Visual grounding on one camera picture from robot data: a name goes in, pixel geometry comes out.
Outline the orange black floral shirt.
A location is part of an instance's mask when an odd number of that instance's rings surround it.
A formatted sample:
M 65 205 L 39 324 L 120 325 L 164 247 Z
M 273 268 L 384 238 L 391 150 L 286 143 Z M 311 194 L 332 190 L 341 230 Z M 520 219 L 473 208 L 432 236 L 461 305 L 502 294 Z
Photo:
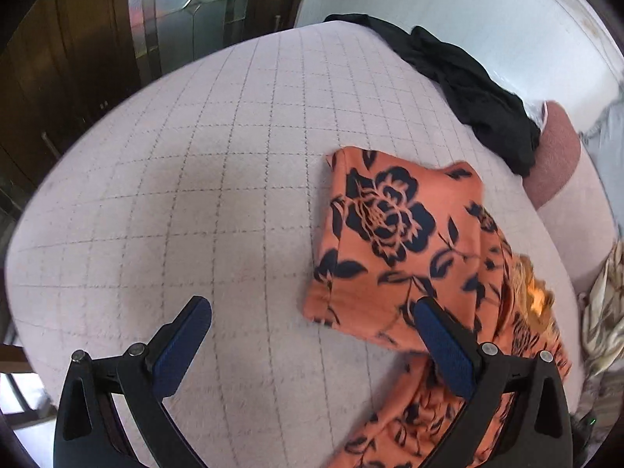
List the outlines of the orange black floral shirt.
M 507 355 L 571 361 L 554 297 L 484 209 L 465 162 L 429 169 L 357 147 L 331 155 L 331 201 L 303 314 L 410 360 L 385 404 L 333 459 L 336 467 L 416 467 L 460 411 L 416 330 L 413 307 L 436 300 L 480 342 Z

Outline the cream floral blanket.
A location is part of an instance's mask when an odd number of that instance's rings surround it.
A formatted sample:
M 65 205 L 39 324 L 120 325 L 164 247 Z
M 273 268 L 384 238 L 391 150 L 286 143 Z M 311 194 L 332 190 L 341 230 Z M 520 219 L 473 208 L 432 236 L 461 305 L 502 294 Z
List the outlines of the cream floral blanket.
M 586 297 L 581 334 L 589 377 L 623 358 L 623 241 L 612 247 Z

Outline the pink bolster cushion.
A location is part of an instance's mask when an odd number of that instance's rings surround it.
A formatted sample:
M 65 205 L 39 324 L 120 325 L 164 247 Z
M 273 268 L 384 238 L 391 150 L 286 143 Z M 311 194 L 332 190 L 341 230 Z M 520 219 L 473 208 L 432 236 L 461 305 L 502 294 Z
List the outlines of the pink bolster cushion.
M 578 294 L 589 292 L 618 239 L 602 182 L 565 109 L 545 116 L 535 165 L 523 188 L 545 225 Z

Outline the pink quilted bed mattress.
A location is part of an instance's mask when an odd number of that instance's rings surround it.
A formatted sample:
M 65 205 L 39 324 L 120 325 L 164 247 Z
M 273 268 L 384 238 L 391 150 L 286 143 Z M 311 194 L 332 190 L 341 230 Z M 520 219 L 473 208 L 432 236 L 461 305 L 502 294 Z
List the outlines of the pink quilted bed mattress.
M 49 396 L 74 351 L 119 355 L 200 295 L 214 323 L 166 403 L 193 449 L 211 467 L 325 466 L 401 363 L 301 314 L 326 158 L 350 145 L 474 167 L 486 209 L 554 292 L 577 404 L 575 292 L 520 178 L 429 79 L 342 21 L 240 43 L 153 82 L 46 177 L 9 244 L 6 288 Z

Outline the grey blue pillow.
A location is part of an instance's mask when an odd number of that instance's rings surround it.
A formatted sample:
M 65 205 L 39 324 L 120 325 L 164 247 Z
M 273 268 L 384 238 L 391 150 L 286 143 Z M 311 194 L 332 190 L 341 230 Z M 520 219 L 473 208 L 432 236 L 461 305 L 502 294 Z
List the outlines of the grey blue pillow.
M 624 99 L 623 85 L 620 85 L 618 96 L 603 110 L 593 127 L 581 135 L 604 187 L 620 238 L 623 238 L 624 221 L 623 130 Z

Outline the black crumpled garment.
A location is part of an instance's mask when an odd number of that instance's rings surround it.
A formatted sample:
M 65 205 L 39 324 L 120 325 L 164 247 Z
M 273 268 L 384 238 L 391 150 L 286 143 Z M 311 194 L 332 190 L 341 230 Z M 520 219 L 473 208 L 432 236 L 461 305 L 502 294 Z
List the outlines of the black crumpled garment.
M 465 50 L 444 43 L 420 25 L 407 33 L 367 14 L 331 14 L 325 21 L 370 28 L 401 59 L 438 83 L 459 122 L 472 128 L 481 145 L 502 158 L 516 176 L 530 174 L 541 130 L 527 115 L 523 101 L 494 82 Z

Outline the stained glass wooden door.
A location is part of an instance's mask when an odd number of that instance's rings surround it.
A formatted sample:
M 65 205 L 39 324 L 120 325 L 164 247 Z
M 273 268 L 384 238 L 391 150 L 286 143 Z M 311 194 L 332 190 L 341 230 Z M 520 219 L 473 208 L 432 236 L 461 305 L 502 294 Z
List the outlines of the stained glass wooden door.
M 300 0 L 1 0 L 1 213 L 150 82 L 291 28 Z

